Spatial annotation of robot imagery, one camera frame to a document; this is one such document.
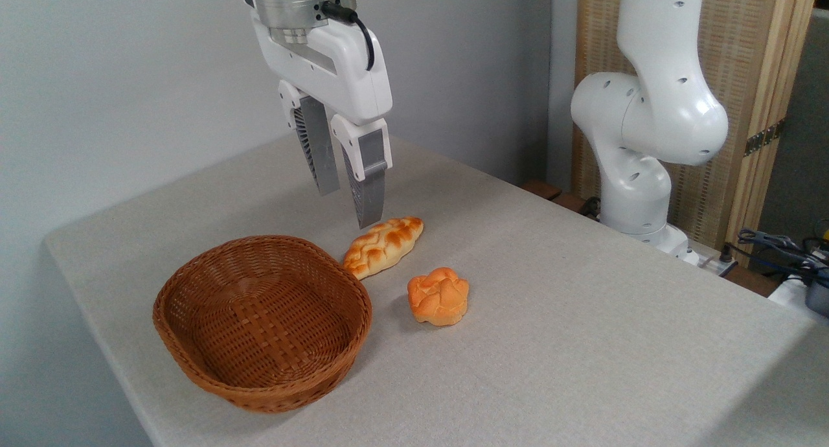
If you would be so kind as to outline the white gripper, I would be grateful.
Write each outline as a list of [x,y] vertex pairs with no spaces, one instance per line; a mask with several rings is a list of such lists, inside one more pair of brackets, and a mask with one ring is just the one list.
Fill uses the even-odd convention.
[[281,78],[282,110],[320,195],[340,188],[325,105],[340,114],[332,117],[331,129],[343,150],[359,228],[379,222],[385,170],[392,167],[390,135],[380,119],[390,113],[392,93],[379,40],[369,33],[375,61],[367,70],[367,46],[358,26],[331,21],[309,30],[307,43],[284,43],[257,13],[251,19],[267,66]]

